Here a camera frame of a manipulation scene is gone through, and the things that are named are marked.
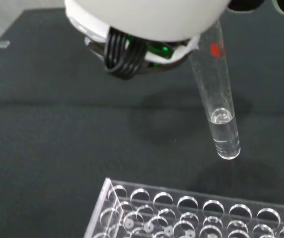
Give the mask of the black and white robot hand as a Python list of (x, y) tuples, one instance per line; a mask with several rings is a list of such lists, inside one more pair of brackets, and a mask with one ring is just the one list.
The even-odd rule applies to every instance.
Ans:
[(250, 14), (261, 0), (67, 0), (66, 17), (113, 77), (168, 71), (204, 49), (225, 11)]

